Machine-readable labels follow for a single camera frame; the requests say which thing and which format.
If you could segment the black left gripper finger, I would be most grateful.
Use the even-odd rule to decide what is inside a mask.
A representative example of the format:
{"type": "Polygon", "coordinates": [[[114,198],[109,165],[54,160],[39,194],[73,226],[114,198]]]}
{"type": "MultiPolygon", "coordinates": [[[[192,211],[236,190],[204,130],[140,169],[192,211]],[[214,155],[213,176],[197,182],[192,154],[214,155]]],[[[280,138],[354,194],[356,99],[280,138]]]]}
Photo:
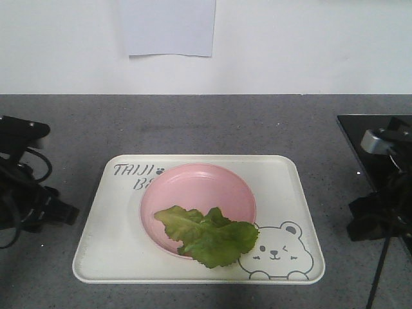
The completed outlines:
{"type": "Polygon", "coordinates": [[[47,223],[74,225],[79,209],[59,199],[57,189],[45,186],[41,191],[41,219],[47,223]]]}

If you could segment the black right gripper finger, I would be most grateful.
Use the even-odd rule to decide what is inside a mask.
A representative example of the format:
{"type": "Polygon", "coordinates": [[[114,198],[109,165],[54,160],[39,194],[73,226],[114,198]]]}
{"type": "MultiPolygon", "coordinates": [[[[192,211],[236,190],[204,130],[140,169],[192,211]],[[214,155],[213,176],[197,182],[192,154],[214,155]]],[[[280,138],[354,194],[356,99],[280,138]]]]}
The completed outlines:
{"type": "Polygon", "coordinates": [[[395,235],[390,202],[381,192],[373,192],[349,203],[352,220],[346,227],[352,241],[378,240],[395,235]]]}

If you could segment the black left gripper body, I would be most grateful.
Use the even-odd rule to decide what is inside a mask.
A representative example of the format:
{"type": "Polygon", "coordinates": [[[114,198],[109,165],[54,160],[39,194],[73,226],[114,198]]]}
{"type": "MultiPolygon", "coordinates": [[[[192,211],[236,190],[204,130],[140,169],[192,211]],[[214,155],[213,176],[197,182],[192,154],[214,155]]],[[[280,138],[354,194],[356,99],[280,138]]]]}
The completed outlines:
{"type": "Polygon", "coordinates": [[[27,232],[39,233],[42,223],[36,223],[34,218],[36,195],[33,169],[26,164],[18,164],[14,169],[1,165],[1,196],[11,191],[16,213],[20,215],[22,229],[27,232]]]}

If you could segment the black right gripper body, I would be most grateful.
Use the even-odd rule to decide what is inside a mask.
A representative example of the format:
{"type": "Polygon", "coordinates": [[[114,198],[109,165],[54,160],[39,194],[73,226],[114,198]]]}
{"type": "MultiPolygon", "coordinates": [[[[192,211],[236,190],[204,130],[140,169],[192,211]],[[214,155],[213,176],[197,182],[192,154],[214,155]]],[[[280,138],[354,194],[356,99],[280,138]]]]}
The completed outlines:
{"type": "Polygon", "coordinates": [[[411,174],[393,172],[381,190],[383,201],[381,227],[383,235],[411,233],[411,174]]]}

